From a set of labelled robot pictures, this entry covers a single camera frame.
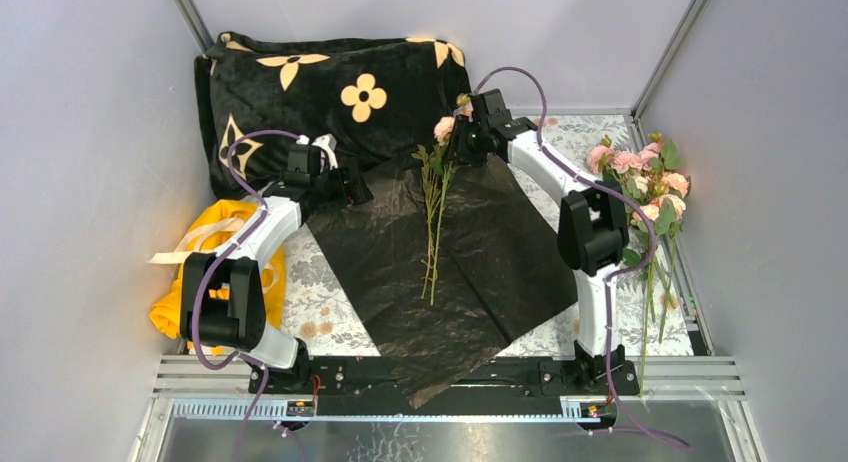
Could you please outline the pink fake flower bunch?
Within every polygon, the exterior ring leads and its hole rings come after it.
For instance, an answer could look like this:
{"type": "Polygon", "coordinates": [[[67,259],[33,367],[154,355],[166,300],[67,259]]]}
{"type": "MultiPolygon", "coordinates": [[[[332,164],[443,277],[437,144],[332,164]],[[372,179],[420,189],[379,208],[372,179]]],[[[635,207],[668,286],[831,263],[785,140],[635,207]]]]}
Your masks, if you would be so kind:
{"type": "Polygon", "coordinates": [[[691,179],[682,174],[682,156],[677,145],[660,132],[648,135],[640,150],[617,148],[604,136],[586,156],[590,172],[620,184],[623,194],[638,205],[627,207],[628,227],[637,237],[634,247],[624,252],[625,265],[633,267],[653,249],[651,261],[636,272],[643,289],[643,322],[640,355],[661,346],[670,336],[671,313],[680,308],[675,288],[678,263],[673,244],[683,229],[686,197],[691,179]]]}

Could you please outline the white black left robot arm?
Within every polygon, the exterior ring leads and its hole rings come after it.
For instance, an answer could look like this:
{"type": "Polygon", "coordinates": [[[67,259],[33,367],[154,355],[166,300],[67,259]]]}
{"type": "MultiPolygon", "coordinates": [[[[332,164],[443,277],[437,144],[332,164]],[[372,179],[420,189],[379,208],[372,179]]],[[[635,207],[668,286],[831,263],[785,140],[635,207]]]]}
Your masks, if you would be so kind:
{"type": "Polygon", "coordinates": [[[272,380],[285,392],[304,389],[311,370],[300,359],[305,345],[271,324],[261,273],[310,216],[372,198],[356,159],[320,144],[295,146],[287,169],[260,192],[245,224],[211,252],[194,252],[183,262],[180,336],[271,368],[272,380]]]}

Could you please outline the black wrapping paper sheet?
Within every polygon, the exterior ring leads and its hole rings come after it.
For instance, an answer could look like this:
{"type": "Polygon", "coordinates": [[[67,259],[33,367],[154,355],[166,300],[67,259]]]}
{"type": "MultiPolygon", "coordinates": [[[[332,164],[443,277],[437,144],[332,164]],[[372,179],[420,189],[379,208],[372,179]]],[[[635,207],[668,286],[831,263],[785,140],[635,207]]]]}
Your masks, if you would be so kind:
{"type": "Polygon", "coordinates": [[[409,405],[420,408],[572,307],[557,235],[498,157],[462,167],[428,217],[421,165],[364,175],[371,202],[308,226],[409,405]]]}

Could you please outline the pink fake rose stem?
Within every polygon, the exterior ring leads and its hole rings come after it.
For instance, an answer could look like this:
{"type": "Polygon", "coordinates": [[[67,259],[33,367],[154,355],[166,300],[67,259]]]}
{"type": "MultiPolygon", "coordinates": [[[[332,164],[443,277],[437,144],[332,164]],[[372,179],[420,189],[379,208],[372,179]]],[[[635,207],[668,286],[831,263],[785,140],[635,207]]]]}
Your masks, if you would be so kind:
{"type": "Polygon", "coordinates": [[[458,116],[471,118],[473,115],[473,105],[470,94],[460,94],[457,97],[457,107],[449,116],[442,117],[433,129],[433,135],[436,143],[439,146],[446,145],[454,130],[454,126],[458,116]]]}

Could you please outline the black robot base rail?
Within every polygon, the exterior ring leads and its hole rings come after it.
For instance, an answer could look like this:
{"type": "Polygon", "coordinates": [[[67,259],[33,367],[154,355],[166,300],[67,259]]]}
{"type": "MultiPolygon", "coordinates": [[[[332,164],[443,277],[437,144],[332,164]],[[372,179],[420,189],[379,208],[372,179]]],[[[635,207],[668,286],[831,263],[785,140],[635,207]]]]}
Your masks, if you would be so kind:
{"type": "Polygon", "coordinates": [[[252,366],[248,391],[299,395],[321,416],[548,416],[562,399],[606,402],[613,391],[640,391],[634,364],[601,359],[519,357],[488,359],[471,371],[445,365],[411,371],[386,357],[314,357],[296,369],[252,366]]]}

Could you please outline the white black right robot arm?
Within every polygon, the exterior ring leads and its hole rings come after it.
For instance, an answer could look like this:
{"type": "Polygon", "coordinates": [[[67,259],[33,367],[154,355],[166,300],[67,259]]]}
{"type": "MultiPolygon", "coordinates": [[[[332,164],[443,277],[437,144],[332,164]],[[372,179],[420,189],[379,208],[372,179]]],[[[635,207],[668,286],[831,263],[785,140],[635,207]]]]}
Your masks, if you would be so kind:
{"type": "Polygon", "coordinates": [[[480,165],[489,155],[524,172],[559,205],[557,248],[572,270],[580,327],[575,356],[563,374],[542,384],[614,397],[615,377],[627,370],[618,338],[613,274],[629,244],[620,186],[593,179],[561,155],[526,117],[506,108],[500,90],[462,95],[447,142],[450,160],[480,165]]]}

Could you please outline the green leafy fake sprig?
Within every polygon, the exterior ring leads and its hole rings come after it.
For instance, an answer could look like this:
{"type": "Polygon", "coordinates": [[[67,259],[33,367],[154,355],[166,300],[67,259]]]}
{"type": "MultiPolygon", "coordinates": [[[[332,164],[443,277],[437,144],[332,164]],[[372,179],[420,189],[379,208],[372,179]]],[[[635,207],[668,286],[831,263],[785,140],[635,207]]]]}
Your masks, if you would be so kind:
{"type": "Polygon", "coordinates": [[[430,305],[435,302],[445,203],[456,173],[454,163],[446,157],[447,150],[448,144],[439,146],[434,142],[430,148],[419,145],[417,151],[412,154],[412,157],[421,163],[420,182],[427,236],[425,258],[422,260],[425,265],[425,274],[420,298],[427,299],[430,305]]]}

